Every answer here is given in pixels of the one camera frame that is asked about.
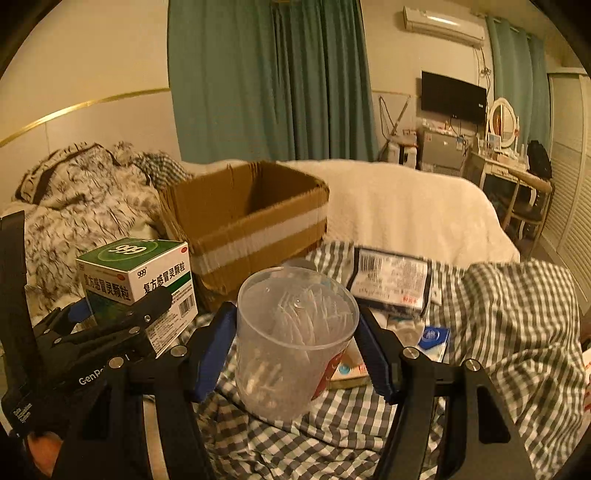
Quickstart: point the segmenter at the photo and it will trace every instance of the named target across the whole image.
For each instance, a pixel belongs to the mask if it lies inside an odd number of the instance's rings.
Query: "medicine box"
[[[124,238],[81,255],[77,266],[98,325],[109,325],[159,286],[170,291],[170,310],[146,328],[156,356],[197,315],[186,242]]]

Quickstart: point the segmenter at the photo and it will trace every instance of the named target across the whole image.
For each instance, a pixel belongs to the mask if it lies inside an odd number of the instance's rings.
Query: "round mirror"
[[[488,116],[488,130],[501,138],[501,147],[510,147],[515,141],[517,119],[507,99],[498,98]]]

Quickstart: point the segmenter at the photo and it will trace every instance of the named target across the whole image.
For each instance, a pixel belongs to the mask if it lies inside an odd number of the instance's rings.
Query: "television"
[[[486,122],[486,89],[444,75],[423,72],[421,110],[483,125]]]

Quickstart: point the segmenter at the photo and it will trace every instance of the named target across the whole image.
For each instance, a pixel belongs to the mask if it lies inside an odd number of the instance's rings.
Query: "plaid fabric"
[[[319,271],[341,281],[352,245],[333,242],[312,252]],[[537,261],[475,264],[466,270],[433,264],[441,306],[427,323],[448,327],[449,363],[480,361],[525,442],[538,479],[551,478],[576,444],[582,420],[583,364],[578,306],[570,273]],[[181,336],[208,322],[198,318]],[[292,423],[270,423],[246,412],[235,383],[236,351],[215,392],[195,405],[199,427],[220,478],[370,478],[395,407],[371,385],[326,391]],[[437,405],[421,479],[436,473],[443,432]]]
[[[193,177],[164,152],[137,151],[128,142],[119,142],[113,146],[113,151],[120,163],[132,163],[144,172],[156,190],[164,190]]]

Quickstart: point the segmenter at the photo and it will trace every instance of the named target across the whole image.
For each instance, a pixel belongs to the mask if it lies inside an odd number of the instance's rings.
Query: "white tape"
[[[195,272],[205,275],[228,265],[239,258],[258,252],[269,245],[276,244],[285,238],[303,232],[307,228],[326,220],[328,204],[302,213],[281,223],[276,223],[251,235],[239,238],[226,245],[211,250],[200,257],[191,259]]]

